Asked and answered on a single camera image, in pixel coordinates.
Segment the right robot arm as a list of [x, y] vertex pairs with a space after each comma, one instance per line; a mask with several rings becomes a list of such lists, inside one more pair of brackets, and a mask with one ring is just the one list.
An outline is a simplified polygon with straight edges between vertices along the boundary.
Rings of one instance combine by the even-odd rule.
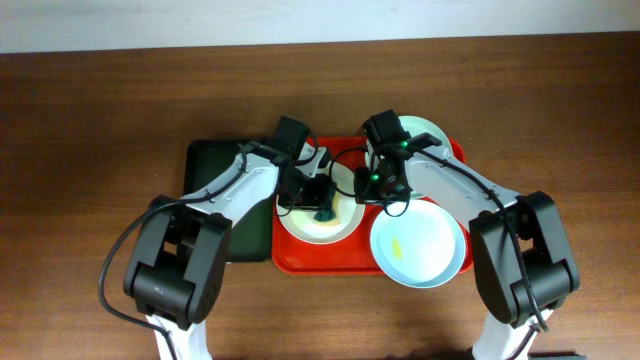
[[580, 287], [579, 270], [552, 198], [502, 188], [456, 159], [437, 137], [371, 135], [368, 168], [356, 172], [359, 203], [409, 206], [415, 190], [466, 226], [475, 281], [488, 310], [474, 359], [525, 359], [547, 319]]

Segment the mint green plate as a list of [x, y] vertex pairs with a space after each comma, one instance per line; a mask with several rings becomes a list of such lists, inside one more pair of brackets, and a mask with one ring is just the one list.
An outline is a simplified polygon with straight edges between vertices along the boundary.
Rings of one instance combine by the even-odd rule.
[[[423, 133], [429, 133], [431, 135], [434, 135], [436, 138], [440, 139], [443, 145], [445, 145], [449, 149], [451, 154], [452, 155], [454, 154], [453, 147], [451, 145], [449, 138], [437, 125], [435, 125], [431, 121], [418, 116], [414, 116], [414, 115], [400, 115], [399, 120], [403, 129], [405, 131], [408, 131], [411, 137], [416, 137]], [[366, 145], [367, 145], [367, 153], [366, 155], [364, 155], [364, 159], [365, 159], [366, 166], [369, 166], [370, 155], [373, 151], [373, 148], [370, 145], [368, 140], [366, 141]], [[415, 190], [411, 192], [411, 200], [422, 199], [425, 197], [426, 195], [416, 192]]]

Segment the light blue plate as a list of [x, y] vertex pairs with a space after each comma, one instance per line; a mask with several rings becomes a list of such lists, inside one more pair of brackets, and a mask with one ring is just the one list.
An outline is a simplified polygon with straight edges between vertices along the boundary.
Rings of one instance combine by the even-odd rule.
[[452, 280], [467, 255], [459, 223], [443, 208], [425, 200], [390, 205], [374, 220], [369, 242], [384, 274], [417, 289], [435, 288]]

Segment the green yellow sponge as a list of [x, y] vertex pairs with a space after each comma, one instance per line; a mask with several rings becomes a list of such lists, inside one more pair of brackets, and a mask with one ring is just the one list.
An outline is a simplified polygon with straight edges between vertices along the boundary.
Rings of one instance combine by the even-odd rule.
[[339, 196], [333, 188], [330, 188], [324, 200], [318, 206], [314, 220], [320, 223], [333, 221], [337, 217], [337, 201]]

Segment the red plastic tray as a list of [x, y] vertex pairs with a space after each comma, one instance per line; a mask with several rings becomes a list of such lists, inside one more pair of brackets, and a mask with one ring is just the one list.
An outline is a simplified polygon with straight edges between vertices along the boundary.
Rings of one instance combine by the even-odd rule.
[[[332, 155], [356, 146], [365, 145], [364, 137], [320, 137], [319, 145], [328, 147]], [[363, 153], [350, 153], [340, 157], [339, 162], [354, 170], [364, 166]], [[370, 249], [369, 235], [376, 217], [382, 208], [366, 205], [363, 220], [346, 238], [332, 244], [314, 245], [297, 239], [283, 226], [281, 220], [291, 217], [273, 216], [272, 260], [285, 273], [291, 275], [373, 275], [382, 274]], [[460, 225], [466, 239], [466, 257], [459, 274], [473, 267], [470, 235]]]

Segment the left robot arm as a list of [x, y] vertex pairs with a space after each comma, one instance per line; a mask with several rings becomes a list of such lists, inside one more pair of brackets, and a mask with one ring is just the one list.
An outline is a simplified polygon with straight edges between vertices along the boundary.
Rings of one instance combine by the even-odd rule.
[[163, 359], [207, 359], [205, 319], [221, 288], [232, 229], [273, 195], [291, 199], [327, 166], [327, 148], [250, 141], [203, 188], [160, 195], [128, 231], [139, 233], [123, 287], [154, 331]]

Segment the white plate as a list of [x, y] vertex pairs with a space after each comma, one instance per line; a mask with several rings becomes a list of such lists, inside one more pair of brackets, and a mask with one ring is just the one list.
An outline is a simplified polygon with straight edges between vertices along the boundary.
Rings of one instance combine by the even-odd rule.
[[321, 170], [320, 174], [326, 174], [334, 183], [337, 201], [337, 217], [333, 221], [320, 223], [314, 220], [317, 210], [292, 210], [285, 209], [277, 204], [276, 214], [285, 229], [295, 238], [310, 244], [331, 244], [350, 235], [363, 219], [365, 206], [346, 196], [346, 193], [354, 192], [354, 174], [342, 164], [329, 163]]

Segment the dark green tray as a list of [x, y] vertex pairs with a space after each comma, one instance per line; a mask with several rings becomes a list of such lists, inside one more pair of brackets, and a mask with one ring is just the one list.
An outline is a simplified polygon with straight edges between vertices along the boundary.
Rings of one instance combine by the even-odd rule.
[[[246, 140], [195, 140], [188, 149], [183, 193], [201, 189], [223, 173]], [[256, 204], [232, 229], [228, 262], [261, 262], [271, 257], [273, 197]]]

